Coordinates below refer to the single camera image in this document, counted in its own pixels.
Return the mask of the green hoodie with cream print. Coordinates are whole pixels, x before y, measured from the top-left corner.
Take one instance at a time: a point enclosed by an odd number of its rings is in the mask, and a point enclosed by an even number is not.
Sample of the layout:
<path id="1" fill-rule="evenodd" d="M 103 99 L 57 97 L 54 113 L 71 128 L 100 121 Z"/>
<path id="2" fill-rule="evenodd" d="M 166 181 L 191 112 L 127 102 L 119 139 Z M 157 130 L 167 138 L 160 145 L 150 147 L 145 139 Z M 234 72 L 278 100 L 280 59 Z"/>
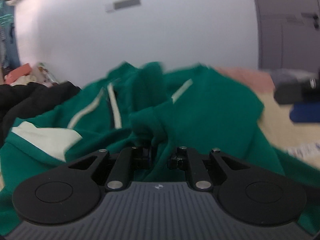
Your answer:
<path id="1" fill-rule="evenodd" d="M 1 234 L 20 220 L 12 204 L 24 180 L 105 148 L 149 144 L 157 153 L 140 181 L 163 181 L 178 146 L 206 154 L 223 152 L 319 187 L 319 171 L 270 145 L 258 126 L 264 106 L 248 87 L 207 66 L 163 73 L 157 62 L 136 68 L 124 63 L 104 79 L 34 118 L 17 118 L 1 148 Z"/>

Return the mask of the grey bedroom door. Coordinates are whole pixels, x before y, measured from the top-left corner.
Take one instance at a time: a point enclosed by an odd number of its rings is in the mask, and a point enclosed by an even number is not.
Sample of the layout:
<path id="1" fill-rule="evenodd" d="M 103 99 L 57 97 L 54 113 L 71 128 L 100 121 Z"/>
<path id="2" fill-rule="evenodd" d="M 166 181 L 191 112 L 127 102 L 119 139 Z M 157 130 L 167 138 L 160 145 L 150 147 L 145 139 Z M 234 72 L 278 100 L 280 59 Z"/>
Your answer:
<path id="1" fill-rule="evenodd" d="M 261 69 L 319 70 L 319 0 L 255 0 Z"/>

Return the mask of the pile of pink white clothes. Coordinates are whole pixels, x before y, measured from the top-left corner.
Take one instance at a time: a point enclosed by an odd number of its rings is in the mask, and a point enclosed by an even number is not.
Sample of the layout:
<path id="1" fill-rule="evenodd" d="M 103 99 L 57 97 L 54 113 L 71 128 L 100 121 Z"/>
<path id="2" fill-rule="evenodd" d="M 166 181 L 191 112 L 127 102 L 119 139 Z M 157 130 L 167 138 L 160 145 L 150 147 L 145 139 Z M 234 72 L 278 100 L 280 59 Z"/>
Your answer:
<path id="1" fill-rule="evenodd" d="M 40 62 L 35 67 L 31 67 L 28 63 L 21 65 L 4 77 L 4 83 L 11 86 L 27 85 L 31 82 L 39 83 L 46 87 L 59 83 L 45 65 Z"/>

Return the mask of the hanging clothes on rack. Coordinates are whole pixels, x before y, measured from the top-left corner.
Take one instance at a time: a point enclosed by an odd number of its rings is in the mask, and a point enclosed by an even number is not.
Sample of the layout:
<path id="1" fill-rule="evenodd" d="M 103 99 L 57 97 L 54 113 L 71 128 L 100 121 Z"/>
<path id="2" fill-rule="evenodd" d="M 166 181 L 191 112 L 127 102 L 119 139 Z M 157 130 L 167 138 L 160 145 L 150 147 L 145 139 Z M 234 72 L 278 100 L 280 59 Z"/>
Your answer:
<path id="1" fill-rule="evenodd" d="M 1 0 L 1 71 L 5 77 L 20 66 L 15 33 L 15 7 Z"/>

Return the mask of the black jacket on bed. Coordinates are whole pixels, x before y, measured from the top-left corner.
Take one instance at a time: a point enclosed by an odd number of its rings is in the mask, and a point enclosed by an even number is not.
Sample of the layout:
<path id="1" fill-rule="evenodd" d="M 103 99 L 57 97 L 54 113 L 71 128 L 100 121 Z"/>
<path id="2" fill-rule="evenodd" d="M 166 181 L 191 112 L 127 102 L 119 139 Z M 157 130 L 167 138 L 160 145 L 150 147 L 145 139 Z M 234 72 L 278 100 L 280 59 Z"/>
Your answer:
<path id="1" fill-rule="evenodd" d="M 67 81 L 47 87 L 30 82 L 27 85 L 1 85 L 1 145 L 16 118 L 34 118 L 71 99 L 80 88 Z"/>

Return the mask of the grey wall switch panel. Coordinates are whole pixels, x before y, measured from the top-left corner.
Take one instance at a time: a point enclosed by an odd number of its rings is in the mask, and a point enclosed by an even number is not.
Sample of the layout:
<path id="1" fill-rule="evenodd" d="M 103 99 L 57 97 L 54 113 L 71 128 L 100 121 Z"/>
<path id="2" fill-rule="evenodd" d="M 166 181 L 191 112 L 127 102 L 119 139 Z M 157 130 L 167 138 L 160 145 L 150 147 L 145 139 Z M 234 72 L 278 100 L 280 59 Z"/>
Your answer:
<path id="1" fill-rule="evenodd" d="M 105 12 L 111 13 L 117 10 L 127 9 L 141 5 L 141 0 L 118 0 L 105 5 Z"/>

